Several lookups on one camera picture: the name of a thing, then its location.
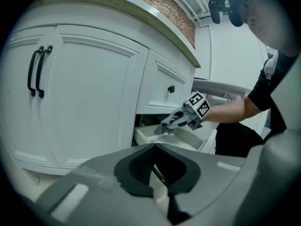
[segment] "drawer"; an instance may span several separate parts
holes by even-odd
[[[168,114],[190,95],[194,67],[185,74],[173,63],[150,50],[140,87],[136,114]],[[174,86],[174,92],[168,88]]]
[[[176,128],[170,135],[167,133],[155,135],[154,131],[158,125],[135,127],[134,139],[138,145],[165,143],[195,152],[215,154],[217,125],[218,123],[207,123],[204,132],[203,128],[192,130],[186,125],[183,128]]]

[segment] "cabinet door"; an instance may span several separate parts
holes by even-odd
[[[46,46],[55,27],[27,29],[14,33],[1,57],[0,136],[17,160],[43,167],[59,168],[45,138],[39,118],[39,96],[27,88],[29,64],[35,50]],[[37,54],[31,87],[35,89]]]
[[[43,66],[41,119],[60,166],[131,146],[148,49],[119,35],[57,26]]]
[[[171,113],[190,95],[194,66],[185,74],[154,51],[149,52],[141,83],[137,114]],[[174,92],[168,90],[174,86]]]

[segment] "cabinet panel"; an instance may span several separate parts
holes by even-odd
[[[148,49],[116,34],[60,25],[41,87],[45,135],[62,168],[131,146]]]
[[[1,58],[0,136],[15,158],[34,165],[59,168],[41,131],[38,96],[27,88],[29,64],[35,50],[45,46],[55,27],[27,29],[13,34]],[[31,87],[35,89],[37,54]]]
[[[190,94],[193,73],[194,70],[188,75],[184,74],[177,66],[150,50],[136,113],[171,113],[179,108]],[[174,86],[173,93],[168,90],[170,86]]]
[[[48,26],[49,24],[74,24],[103,29],[137,41],[143,46],[161,54],[184,73],[189,74],[191,71],[189,61],[198,65],[195,59],[198,54],[192,48],[189,52],[187,47],[183,46],[182,42],[179,43],[174,34],[168,35],[166,32],[161,33],[156,30],[151,25],[155,23],[156,20],[143,22],[136,16],[130,16],[128,13],[112,7],[90,2],[69,1],[46,3],[43,6],[29,9],[20,18],[20,22],[16,25],[15,29],[19,30],[41,25]]]

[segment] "black pants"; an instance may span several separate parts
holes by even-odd
[[[216,130],[217,155],[247,157],[253,146],[264,144],[254,130],[240,123],[220,123]]]

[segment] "open drawer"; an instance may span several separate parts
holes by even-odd
[[[134,139],[138,145],[144,145],[149,143],[166,143],[169,145],[174,145],[183,149],[202,152],[202,153],[215,153],[215,136],[216,130],[213,129],[210,135],[203,134],[199,137],[197,130],[193,131],[195,134],[189,132],[191,130],[187,128],[177,128],[172,134],[167,133],[161,135],[155,135],[154,131],[158,125],[135,127],[134,128]]]

